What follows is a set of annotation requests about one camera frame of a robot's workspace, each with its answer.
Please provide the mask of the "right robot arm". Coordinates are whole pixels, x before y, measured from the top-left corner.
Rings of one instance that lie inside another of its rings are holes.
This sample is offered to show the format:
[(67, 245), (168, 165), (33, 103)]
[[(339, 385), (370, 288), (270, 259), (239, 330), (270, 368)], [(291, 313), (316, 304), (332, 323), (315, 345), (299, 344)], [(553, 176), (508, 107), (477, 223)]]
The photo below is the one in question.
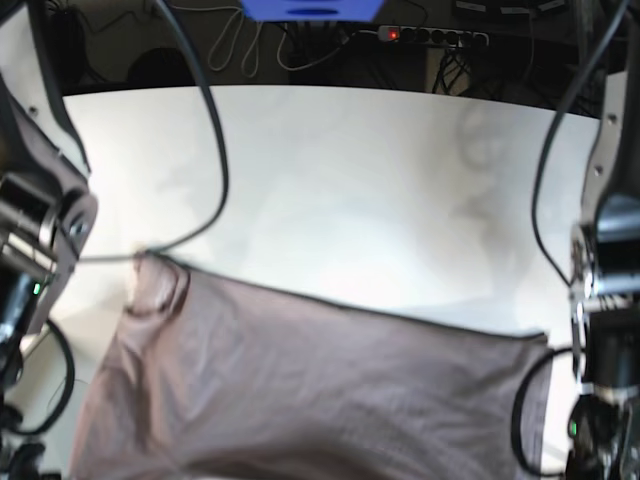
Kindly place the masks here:
[(38, 426), (22, 428), (18, 407), (1, 403), (1, 476), (58, 479), (40, 471), (41, 438), (64, 413), (75, 361), (50, 313), (97, 215), (91, 168), (67, 113), (47, 47), (42, 1), (1, 4), (1, 391), (23, 373), (21, 342), (51, 334), (66, 364), (62, 393)]

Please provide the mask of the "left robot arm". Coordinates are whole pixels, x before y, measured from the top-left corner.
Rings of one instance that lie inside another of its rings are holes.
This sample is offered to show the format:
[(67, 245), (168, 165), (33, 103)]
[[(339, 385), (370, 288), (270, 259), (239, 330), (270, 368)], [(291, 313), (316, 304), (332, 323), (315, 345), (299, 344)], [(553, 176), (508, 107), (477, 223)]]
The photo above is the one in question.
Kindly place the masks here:
[(639, 476), (639, 4), (626, 68), (605, 83), (602, 119), (572, 232), (573, 368), (568, 479)]

